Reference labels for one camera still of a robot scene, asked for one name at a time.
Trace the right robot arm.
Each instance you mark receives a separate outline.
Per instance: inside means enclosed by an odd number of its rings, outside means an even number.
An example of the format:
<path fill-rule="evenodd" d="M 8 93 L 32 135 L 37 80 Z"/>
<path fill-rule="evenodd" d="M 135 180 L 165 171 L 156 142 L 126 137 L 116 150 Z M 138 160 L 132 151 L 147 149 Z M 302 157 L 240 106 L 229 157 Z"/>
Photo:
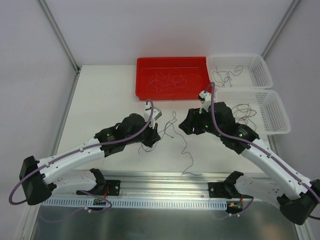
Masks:
<path fill-rule="evenodd" d="M 236 122 L 232 110 L 224 102 L 214 103 L 208 110 L 191 108 L 178 126 L 186 135 L 210 133 L 230 150 L 243 156 L 268 177 L 273 184 L 254 180 L 233 171 L 214 189 L 222 198 L 238 195 L 265 201 L 280 210 L 296 225 L 303 225 L 320 203 L 320 181 L 311 180 L 295 171 L 270 150 L 249 126 Z"/>

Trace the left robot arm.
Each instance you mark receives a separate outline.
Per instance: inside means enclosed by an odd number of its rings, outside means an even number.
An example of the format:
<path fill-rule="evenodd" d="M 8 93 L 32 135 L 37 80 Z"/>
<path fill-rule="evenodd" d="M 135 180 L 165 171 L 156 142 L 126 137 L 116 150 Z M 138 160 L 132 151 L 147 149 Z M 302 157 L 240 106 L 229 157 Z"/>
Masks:
<path fill-rule="evenodd" d="M 141 143 L 151 148 L 160 140 L 156 121 L 161 115 L 159 110 L 154 110 L 153 115 L 146 112 L 145 116 L 132 113 L 66 153 L 39 160 L 34 156 L 27 157 L 19 174 L 27 204 L 37 205 L 62 193 L 104 194 L 106 180 L 99 169 L 80 172 L 75 169 L 120 153 L 127 145 Z"/>

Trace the red plastic tray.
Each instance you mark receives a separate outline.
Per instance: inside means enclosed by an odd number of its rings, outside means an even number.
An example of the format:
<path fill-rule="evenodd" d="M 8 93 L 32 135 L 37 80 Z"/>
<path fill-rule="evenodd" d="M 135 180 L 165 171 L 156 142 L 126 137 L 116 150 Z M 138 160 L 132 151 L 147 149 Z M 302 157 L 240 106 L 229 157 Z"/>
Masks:
<path fill-rule="evenodd" d="M 139 100 L 196 100 L 210 83 L 206 57 L 140 57 L 136 61 L 135 95 Z"/>

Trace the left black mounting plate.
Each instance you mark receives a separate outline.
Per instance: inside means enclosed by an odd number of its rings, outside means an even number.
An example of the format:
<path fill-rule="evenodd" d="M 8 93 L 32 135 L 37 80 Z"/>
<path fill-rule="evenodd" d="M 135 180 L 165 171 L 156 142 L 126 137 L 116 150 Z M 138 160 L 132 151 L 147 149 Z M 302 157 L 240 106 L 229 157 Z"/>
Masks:
<path fill-rule="evenodd" d="M 85 190 L 92 195 L 96 196 L 119 196 L 121 190 L 121 181 L 120 180 L 110 180 L 107 179 L 104 184 L 97 183 L 92 189 Z"/>

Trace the black mounting plate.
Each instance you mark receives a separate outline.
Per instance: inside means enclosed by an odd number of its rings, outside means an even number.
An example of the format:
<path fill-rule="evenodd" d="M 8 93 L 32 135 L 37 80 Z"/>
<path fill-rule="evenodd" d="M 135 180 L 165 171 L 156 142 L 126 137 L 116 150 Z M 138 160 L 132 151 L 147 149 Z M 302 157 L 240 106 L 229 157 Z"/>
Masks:
<path fill-rule="evenodd" d="M 120 180 L 110 180 L 107 179 L 104 184 L 97 183 L 92 189 L 85 190 L 92 195 L 96 196 L 119 196 L 121 190 L 121 181 Z"/>
<path fill-rule="evenodd" d="M 241 198 L 241 194 L 236 190 L 235 186 L 225 182 L 209 182 L 208 194 L 210 198 L 235 199 Z"/>

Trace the near white perforated basket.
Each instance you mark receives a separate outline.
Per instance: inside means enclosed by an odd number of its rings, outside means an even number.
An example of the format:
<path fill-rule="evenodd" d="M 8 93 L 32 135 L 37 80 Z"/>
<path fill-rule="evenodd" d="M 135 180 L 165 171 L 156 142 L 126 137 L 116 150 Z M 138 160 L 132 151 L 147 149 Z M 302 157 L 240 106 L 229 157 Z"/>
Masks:
<path fill-rule="evenodd" d="M 291 125 L 278 93 L 271 89 L 221 88 L 216 102 L 231 108 L 235 121 L 252 128 L 260 136 L 283 135 Z"/>

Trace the white perforated basket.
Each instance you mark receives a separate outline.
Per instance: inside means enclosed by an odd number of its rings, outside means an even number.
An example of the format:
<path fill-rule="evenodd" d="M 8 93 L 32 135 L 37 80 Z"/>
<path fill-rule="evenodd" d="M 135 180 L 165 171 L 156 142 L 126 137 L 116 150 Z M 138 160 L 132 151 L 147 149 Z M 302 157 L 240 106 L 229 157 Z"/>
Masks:
<path fill-rule="evenodd" d="M 216 102 L 231 108 L 235 121 L 252 128 L 260 136 L 283 135 L 291 125 L 278 93 L 271 89 L 221 88 Z"/>
<path fill-rule="evenodd" d="M 206 57 L 206 67 L 216 88 L 270 89 L 273 86 L 268 66 L 258 54 L 213 54 Z"/>

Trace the far white perforated basket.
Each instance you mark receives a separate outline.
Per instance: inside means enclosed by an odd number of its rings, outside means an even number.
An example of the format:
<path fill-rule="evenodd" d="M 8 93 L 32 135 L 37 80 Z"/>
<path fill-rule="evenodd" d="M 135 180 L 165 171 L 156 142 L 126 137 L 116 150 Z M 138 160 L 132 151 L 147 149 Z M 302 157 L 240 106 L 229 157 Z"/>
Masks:
<path fill-rule="evenodd" d="M 216 88 L 270 89 L 273 86 L 268 66 L 258 54 L 213 54 L 206 57 L 206 67 Z"/>

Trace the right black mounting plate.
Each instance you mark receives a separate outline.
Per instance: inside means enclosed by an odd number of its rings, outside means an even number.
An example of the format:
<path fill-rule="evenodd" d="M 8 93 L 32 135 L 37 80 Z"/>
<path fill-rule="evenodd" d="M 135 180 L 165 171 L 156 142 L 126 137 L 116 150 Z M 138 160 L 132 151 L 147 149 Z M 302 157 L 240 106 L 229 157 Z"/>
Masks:
<path fill-rule="evenodd" d="M 235 186 L 225 182 L 209 182 L 208 194 L 210 198 L 235 199 L 241 198 L 241 194 L 236 190 Z"/>

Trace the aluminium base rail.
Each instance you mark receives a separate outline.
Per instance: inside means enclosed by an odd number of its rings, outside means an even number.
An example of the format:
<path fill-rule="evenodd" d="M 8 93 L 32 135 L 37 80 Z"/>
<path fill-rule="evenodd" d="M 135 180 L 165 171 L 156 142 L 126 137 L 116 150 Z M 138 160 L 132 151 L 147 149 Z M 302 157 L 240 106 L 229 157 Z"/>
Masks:
<path fill-rule="evenodd" d="M 138 172 L 103 170 L 107 180 L 119 180 L 119 198 L 208 200 L 209 182 L 223 182 L 229 173 L 181 174 L 180 172 Z"/>

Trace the left aluminium frame post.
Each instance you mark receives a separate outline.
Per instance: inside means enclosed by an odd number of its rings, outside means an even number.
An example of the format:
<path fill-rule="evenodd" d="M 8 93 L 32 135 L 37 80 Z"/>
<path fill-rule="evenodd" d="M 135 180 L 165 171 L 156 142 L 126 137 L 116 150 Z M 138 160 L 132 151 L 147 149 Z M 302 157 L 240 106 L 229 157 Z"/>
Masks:
<path fill-rule="evenodd" d="M 55 20 L 55 17 L 52 14 L 52 11 L 50 10 L 50 7 L 49 7 L 47 1 L 46 0 L 37 0 L 36 2 L 38 3 L 39 7 L 43 11 L 43 14 L 45 15 L 50 27 L 52 28 L 59 44 L 62 47 L 63 52 L 66 55 L 68 61 L 70 62 L 72 68 L 74 69 L 74 71 L 76 73 L 79 73 L 81 68 L 79 67 L 74 55 L 72 54 L 64 36 L 63 36 L 63 33 L 61 32 L 60 27 L 58 26 L 58 23 Z"/>

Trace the aluminium frame post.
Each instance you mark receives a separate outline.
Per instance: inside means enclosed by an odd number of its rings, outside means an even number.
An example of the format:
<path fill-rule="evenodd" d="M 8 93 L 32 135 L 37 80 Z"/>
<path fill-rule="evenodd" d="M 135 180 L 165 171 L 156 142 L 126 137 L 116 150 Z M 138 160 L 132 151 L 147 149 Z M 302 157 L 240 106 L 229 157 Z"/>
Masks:
<path fill-rule="evenodd" d="M 302 0 L 292 0 L 285 11 L 284 15 L 282 16 L 280 22 L 278 23 L 277 27 L 275 28 L 273 34 L 271 35 L 270 39 L 268 40 L 265 48 L 263 49 L 261 56 L 265 60 L 270 52 L 272 51 L 275 43 L 277 42 L 278 38 L 280 37 L 281 33 L 285 29 L 287 23 L 298 9 L 299 5 L 302 3 Z"/>
<path fill-rule="evenodd" d="M 72 54 L 64 36 L 63 36 L 63 33 L 61 32 L 60 27 L 58 26 L 58 23 L 55 20 L 55 17 L 52 14 L 52 11 L 50 10 L 50 7 L 49 7 L 47 1 L 46 0 L 37 0 L 36 2 L 38 3 L 39 7 L 43 11 L 43 14 L 45 15 L 50 27 L 52 28 L 59 44 L 62 47 L 63 52 L 66 55 L 68 61 L 70 62 L 72 68 L 74 69 L 74 71 L 76 73 L 79 73 L 81 68 L 79 67 L 74 55 Z"/>

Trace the right aluminium frame post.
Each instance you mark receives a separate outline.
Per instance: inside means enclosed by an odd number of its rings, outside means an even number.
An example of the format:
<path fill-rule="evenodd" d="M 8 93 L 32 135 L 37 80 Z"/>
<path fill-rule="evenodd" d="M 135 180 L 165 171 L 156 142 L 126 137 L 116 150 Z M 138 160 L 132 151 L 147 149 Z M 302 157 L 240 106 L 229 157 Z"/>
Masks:
<path fill-rule="evenodd" d="M 278 23 L 277 27 L 275 28 L 273 34 L 271 35 L 270 39 L 268 40 L 265 48 L 263 49 L 261 56 L 265 60 L 270 52 L 272 51 L 275 43 L 277 42 L 278 38 L 280 37 L 281 33 L 285 29 L 287 23 L 298 9 L 299 5 L 302 3 L 302 0 L 292 0 L 285 11 L 284 15 L 282 16 L 280 22 Z"/>

